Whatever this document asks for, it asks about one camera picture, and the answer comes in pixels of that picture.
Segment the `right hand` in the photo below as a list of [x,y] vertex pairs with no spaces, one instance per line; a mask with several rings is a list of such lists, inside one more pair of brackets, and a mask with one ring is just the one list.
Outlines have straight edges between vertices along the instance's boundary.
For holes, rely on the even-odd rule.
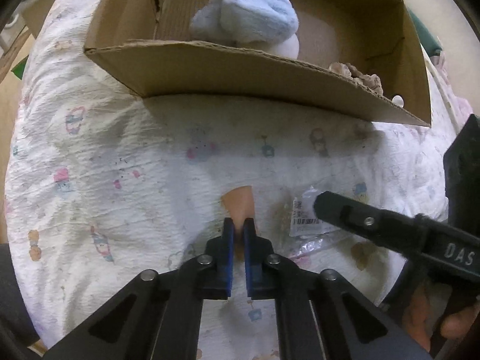
[[448,286],[431,286],[428,281],[421,282],[403,312],[401,325],[424,350],[431,350],[431,341],[436,327],[440,336],[447,340],[463,339],[479,315],[479,297],[472,306],[451,313],[446,317],[447,297],[451,294]]

